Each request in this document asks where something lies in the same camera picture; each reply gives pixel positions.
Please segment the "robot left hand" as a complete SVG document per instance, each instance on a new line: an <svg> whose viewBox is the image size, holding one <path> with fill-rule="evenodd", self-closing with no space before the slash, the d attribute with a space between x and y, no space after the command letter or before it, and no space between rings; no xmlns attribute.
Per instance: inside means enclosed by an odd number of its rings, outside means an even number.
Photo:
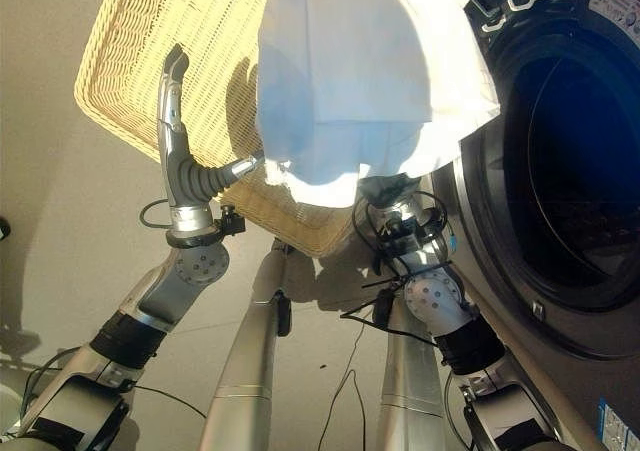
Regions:
<svg viewBox="0 0 640 451"><path fill-rule="evenodd" d="M259 150L221 167L200 164L190 151L181 115L182 85L189 58L176 44L164 59L157 95L157 135L170 209L170 230L194 234L214 226L210 201L264 162Z"/></svg>

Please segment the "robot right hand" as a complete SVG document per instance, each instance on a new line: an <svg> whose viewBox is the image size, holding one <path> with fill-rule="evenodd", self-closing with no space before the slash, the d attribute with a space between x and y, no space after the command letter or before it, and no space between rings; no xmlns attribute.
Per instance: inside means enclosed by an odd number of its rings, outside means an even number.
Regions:
<svg viewBox="0 0 640 451"><path fill-rule="evenodd" d="M358 181L358 191L376 209L395 206L419 189L421 178L405 173L393 176L372 176Z"/></svg>

